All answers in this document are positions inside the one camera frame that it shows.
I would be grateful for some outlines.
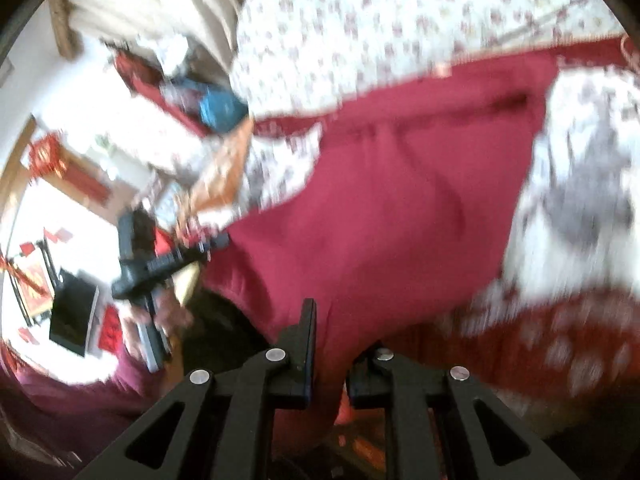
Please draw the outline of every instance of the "human hand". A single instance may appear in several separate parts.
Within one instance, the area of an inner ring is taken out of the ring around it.
[[[156,302],[155,326],[167,336],[188,328],[193,322],[193,315],[180,305],[172,288],[166,288],[154,294],[154,299]],[[122,340],[127,352],[134,359],[143,361],[145,356],[140,343],[138,325],[150,323],[151,316],[143,308],[129,303],[122,304],[119,313]]]

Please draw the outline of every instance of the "television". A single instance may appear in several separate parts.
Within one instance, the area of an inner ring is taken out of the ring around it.
[[[98,287],[64,269],[51,309],[49,339],[84,357],[98,301]]]

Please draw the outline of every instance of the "silver screw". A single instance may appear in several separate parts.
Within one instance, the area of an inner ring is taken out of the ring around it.
[[[376,359],[378,361],[391,361],[394,358],[394,353],[389,348],[378,348],[376,350]]]
[[[282,361],[286,355],[287,353],[282,348],[272,348],[266,353],[267,359],[272,362]]]
[[[454,366],[449,373],[457,381],[466,381],[470,375],[469,370],[463,366]]]
[[[210,375],[206,370],[194,370],[189,376],[189,380],[193,384],[204,384],[209,381]]]

